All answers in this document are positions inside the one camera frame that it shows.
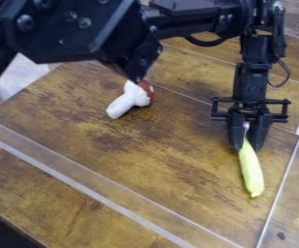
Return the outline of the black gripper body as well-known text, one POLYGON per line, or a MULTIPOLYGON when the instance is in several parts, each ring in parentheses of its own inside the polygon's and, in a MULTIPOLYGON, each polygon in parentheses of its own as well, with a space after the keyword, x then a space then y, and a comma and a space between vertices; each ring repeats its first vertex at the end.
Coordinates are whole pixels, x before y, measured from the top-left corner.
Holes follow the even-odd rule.
POLYGON ((234 94, 231 97, 214 97, 211 119, 230 121, 233 115, 242 121, 255 122, 267 114, 271 122, 286 123, 287 99, 269 99, 267 86, 271 64, 238 63, 235 66, 234 94))

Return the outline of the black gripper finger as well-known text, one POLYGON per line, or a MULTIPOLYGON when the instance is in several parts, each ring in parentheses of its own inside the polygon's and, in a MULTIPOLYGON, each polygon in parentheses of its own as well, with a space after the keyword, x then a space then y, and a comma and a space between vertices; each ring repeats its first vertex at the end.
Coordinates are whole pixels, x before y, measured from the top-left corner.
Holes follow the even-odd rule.
POLYGON ((250 124, 249 140, 255 151, 259 151, 266 142, 270 127, 274 123, 274 117, 270 112, 261 113, 250 124))
POLYGON ((243 145, 243 136, 245 136, 245 116, 234 112, 231 116, 230 123, 230 142, 235 150, 242 149, 243 145))

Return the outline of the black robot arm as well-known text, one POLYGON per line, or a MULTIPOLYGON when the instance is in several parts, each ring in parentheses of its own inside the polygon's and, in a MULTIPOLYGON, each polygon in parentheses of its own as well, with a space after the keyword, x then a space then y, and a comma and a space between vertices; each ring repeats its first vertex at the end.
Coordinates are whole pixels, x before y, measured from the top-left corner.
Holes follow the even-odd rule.
POLYGON ((286 122, 289 100, 267 96, 269 74, 286 55, 281 0, 0 0, 0 76, 18 55, 37 64, 97 60, 141 82, 181 37, 199 47, 241 40, 234 94, 217 97, 211 117, 229 125, 230 144, 262 149, 274 123, 286 122))

